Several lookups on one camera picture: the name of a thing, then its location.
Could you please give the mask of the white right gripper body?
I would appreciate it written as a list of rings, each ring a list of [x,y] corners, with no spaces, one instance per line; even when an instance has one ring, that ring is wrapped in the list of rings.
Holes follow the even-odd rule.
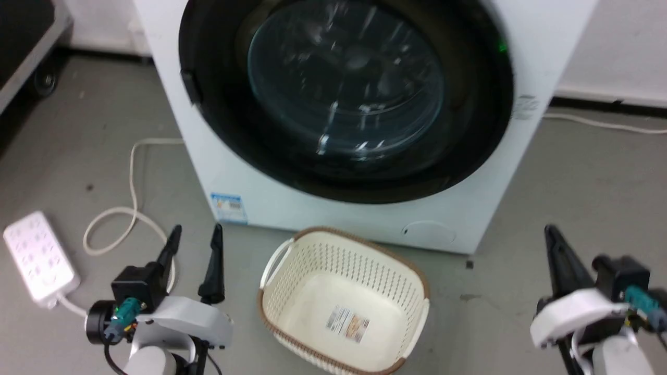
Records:
[[[605,318],[624,317],[629,304],[611,302],[596,288],[577,290],[548,303],[530,325],[535,347],[549,346]]]

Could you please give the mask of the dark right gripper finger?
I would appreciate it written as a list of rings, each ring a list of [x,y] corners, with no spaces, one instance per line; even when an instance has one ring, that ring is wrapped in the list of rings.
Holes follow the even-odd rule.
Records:
[[[577,290],[595,286],[590,273],[557,226],[547,225],[544,238],[552,285],[552,295],[544,297],[544,302],[555,301]]]

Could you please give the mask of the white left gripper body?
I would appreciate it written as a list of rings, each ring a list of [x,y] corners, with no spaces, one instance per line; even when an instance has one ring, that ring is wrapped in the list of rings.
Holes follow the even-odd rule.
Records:
[[[190,349],[194,338],[214,347],[232,343],[233,320],[215,306],[188,297],[167,296],[153,313],[141,314],[137,321],[137,350]]]

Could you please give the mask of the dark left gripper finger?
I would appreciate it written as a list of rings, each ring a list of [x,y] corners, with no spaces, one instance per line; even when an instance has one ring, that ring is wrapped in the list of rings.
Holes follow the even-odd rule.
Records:
[[[182,225],[177,224],[173,227],[165,245],[157,257],[157,264],[160,266],[160,284],[174,284],[176,282],[176,254],[179,250],[182,235]]]
[[[198,289],[203,304],[215,305],[226,299],[224,283],[224,232],[220,223],[214,227],[211,243],[211,256],[203,283]]]

